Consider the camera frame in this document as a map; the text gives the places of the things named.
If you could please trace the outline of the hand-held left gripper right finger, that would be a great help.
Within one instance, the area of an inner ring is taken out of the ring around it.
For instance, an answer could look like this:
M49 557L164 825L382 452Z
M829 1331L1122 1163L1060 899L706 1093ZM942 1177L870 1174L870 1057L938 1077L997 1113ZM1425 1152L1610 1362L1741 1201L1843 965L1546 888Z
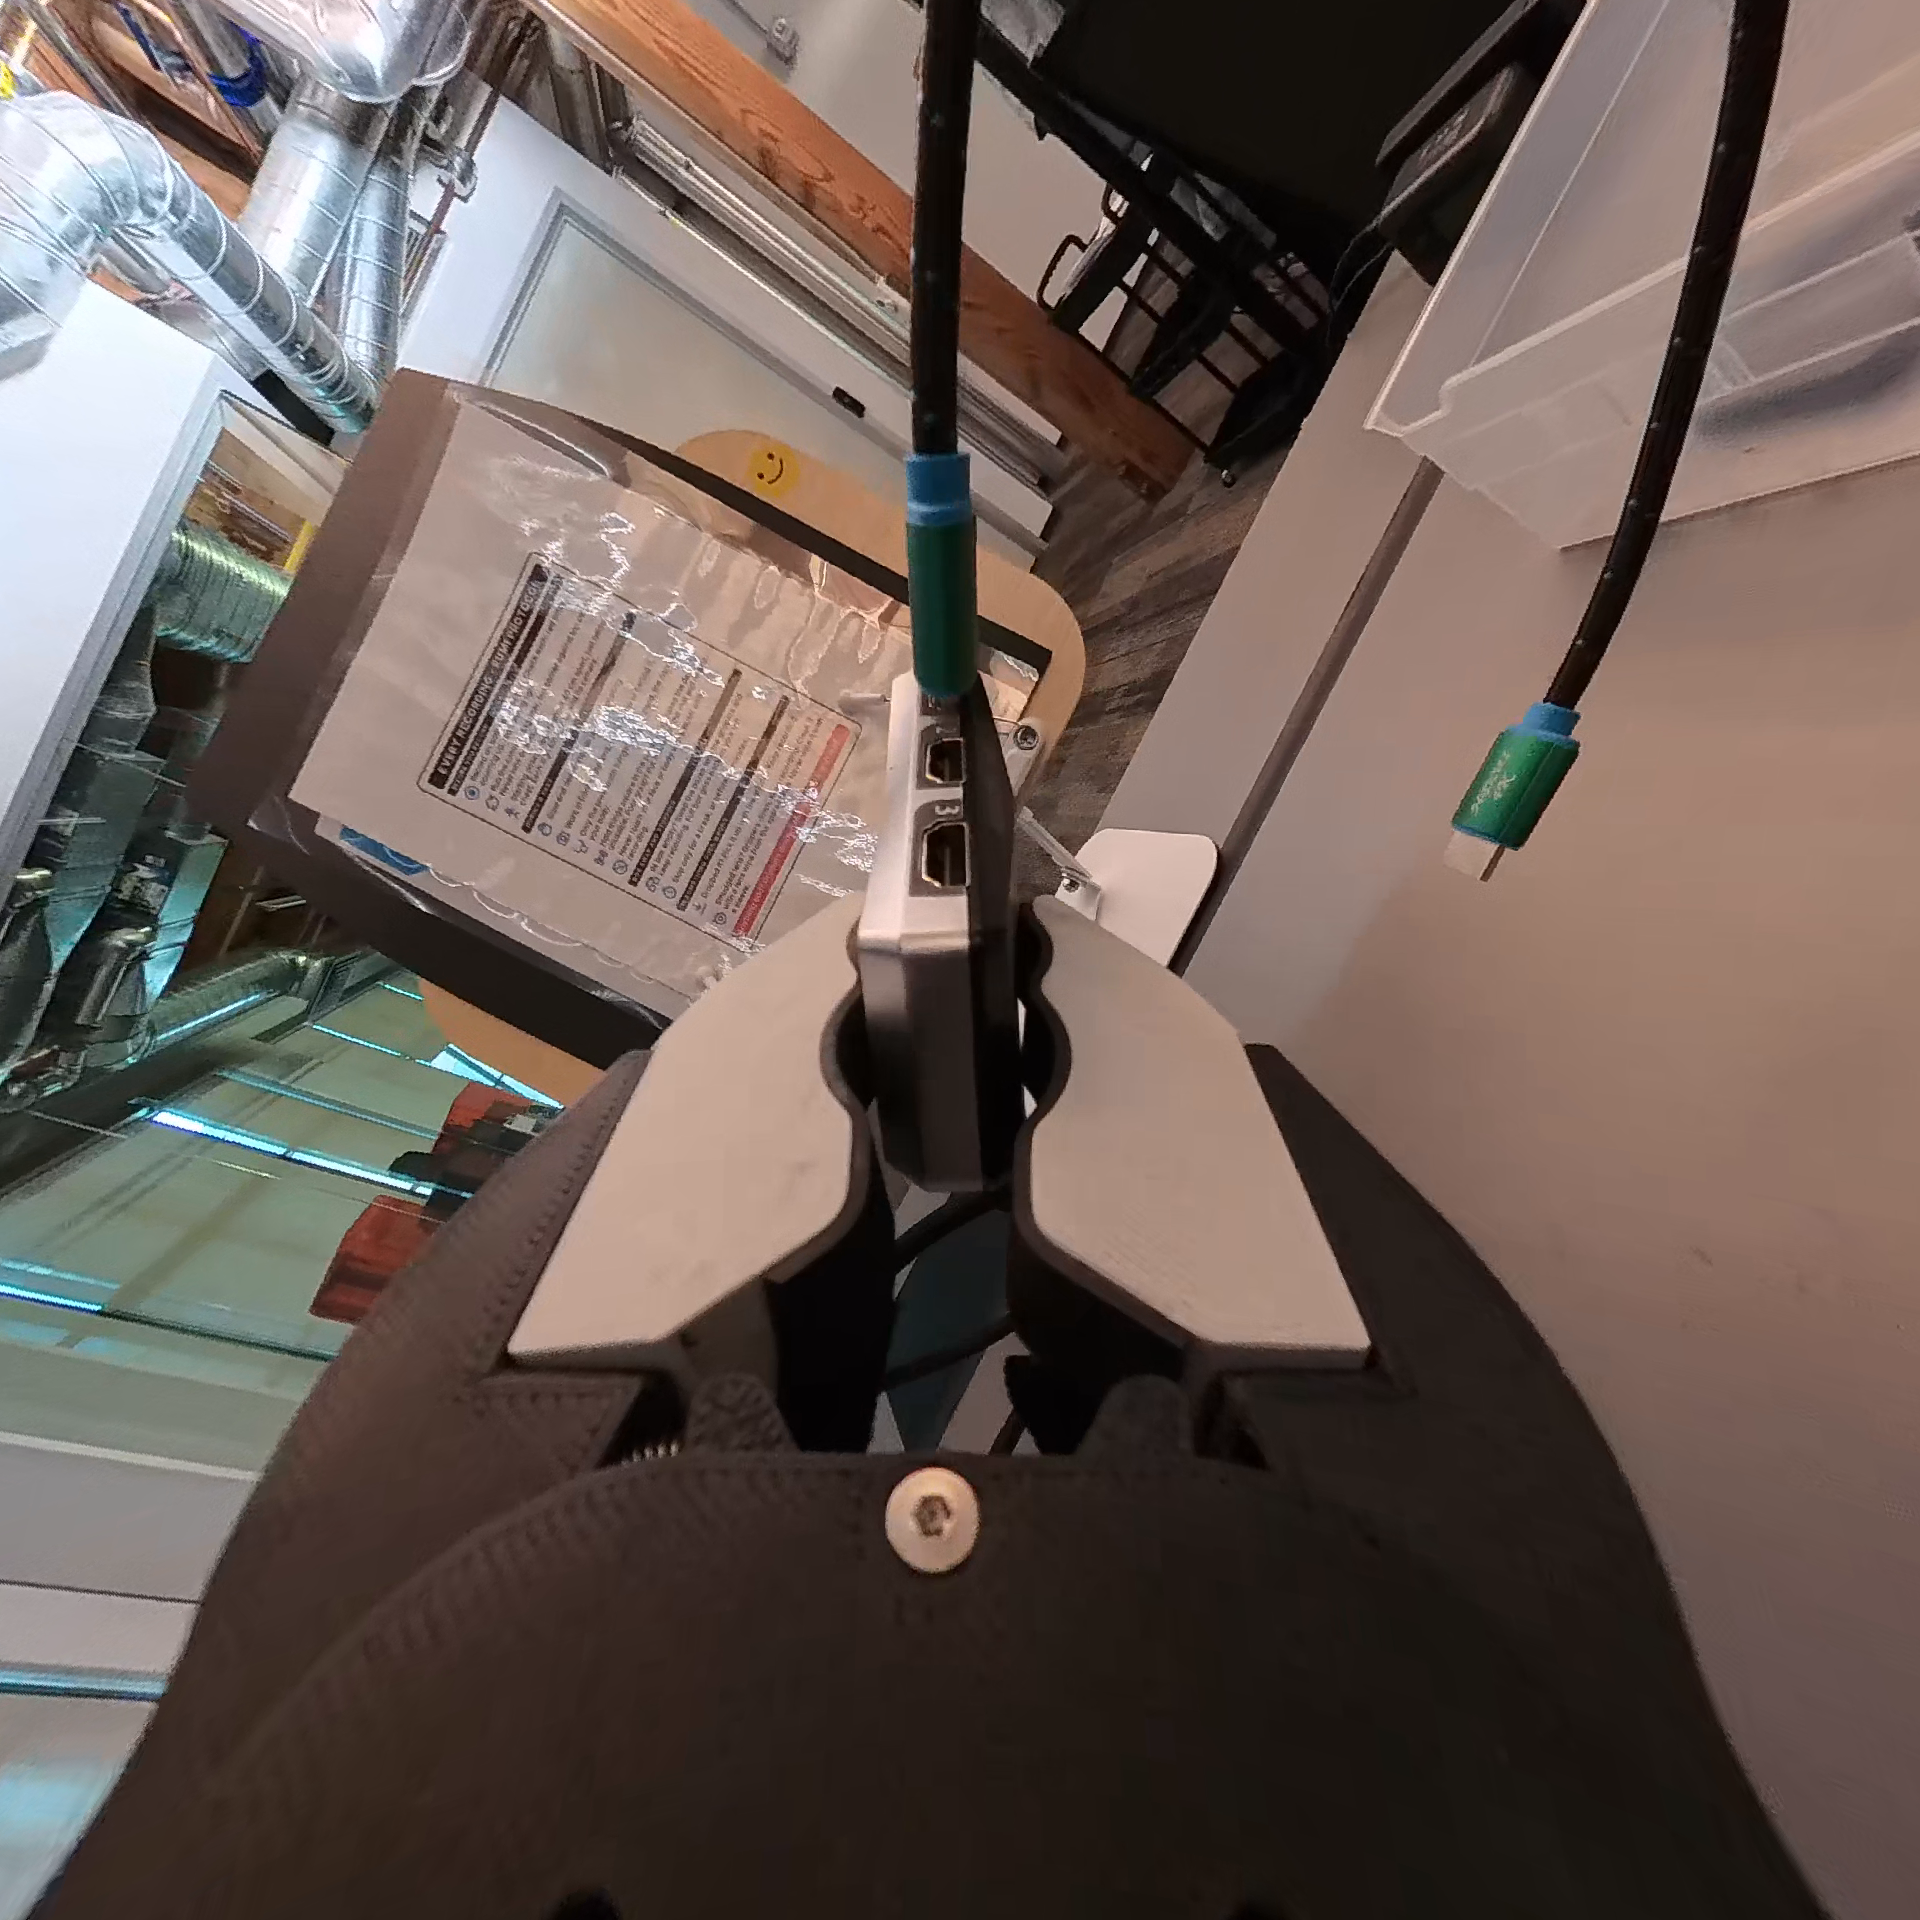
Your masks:
M1068 906L1022 915L1011 1403L1069 1454L1130 1380L1200 1430L1242 1380L1347 1380L1376 1345L1235 1026Z

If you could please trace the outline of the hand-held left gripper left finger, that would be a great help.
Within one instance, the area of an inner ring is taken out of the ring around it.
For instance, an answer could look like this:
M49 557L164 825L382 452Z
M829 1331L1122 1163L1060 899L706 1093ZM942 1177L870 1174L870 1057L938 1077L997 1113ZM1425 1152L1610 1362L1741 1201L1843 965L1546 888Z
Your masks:
M897 1313L852 939L833 906L650 1050L508 1341L538 1369L757 1379L809 1452L862 1454Z

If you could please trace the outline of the silver hdmi switch box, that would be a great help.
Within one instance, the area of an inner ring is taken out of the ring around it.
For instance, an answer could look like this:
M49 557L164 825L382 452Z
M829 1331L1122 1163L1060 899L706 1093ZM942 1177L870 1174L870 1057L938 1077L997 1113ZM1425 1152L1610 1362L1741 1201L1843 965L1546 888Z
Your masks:
M880 1145L926 1192L984 1194L1025 1125L1017 806L993 678L953 699L897 681L882 795L856 928Z

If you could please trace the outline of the clear plastic bin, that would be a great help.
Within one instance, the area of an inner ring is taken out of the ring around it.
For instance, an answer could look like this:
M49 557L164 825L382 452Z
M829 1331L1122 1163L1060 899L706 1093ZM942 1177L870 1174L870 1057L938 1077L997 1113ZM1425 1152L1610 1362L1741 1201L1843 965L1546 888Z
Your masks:
M1733 5L1587 5L1368 426L1556 549L1617 529ZM1667 517L1915 458L1918 5L1795 3Z

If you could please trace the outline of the white display stand base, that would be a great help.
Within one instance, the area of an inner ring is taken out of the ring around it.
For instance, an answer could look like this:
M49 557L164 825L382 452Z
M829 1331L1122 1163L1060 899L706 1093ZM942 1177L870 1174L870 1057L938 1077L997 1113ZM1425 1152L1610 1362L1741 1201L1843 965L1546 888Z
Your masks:
M1217 870L1204 835L1099 827L1069 854L1054 899L1170 970Z

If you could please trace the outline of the black display board instruction sheet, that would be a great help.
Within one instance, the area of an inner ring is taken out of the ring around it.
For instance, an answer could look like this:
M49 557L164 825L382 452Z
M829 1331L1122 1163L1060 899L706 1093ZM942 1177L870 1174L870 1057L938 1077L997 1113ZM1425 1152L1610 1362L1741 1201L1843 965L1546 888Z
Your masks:
M857 901L905 557L397 374L189 795L346 936L606 1067Z

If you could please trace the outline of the white door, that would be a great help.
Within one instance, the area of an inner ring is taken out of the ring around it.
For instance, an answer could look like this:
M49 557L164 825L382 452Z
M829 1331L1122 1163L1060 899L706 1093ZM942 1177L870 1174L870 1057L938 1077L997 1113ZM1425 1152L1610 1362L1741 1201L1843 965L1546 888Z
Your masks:
M905 451L885 424L755 342L563 194L544 209L483 382L660 448L757 429L905 502Z

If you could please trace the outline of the silver ceiling ductwork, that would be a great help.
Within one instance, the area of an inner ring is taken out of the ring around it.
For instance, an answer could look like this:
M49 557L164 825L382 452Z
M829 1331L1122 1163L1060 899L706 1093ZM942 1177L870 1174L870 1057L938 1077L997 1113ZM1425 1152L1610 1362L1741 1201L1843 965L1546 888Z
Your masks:
M238 5L302 61L230 219L145 123L69 89L5 98L5 378L35 368L115 272L243 378L275 378L332 434L364 434L394 378L413 176L474 5Z

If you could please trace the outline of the black power adapter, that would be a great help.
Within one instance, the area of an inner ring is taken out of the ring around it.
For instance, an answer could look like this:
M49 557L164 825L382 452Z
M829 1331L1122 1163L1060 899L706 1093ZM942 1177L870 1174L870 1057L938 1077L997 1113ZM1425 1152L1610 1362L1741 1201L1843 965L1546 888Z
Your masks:
M1388 134L1373 229L1435 289L1570 36L1533 11L1462 56Z

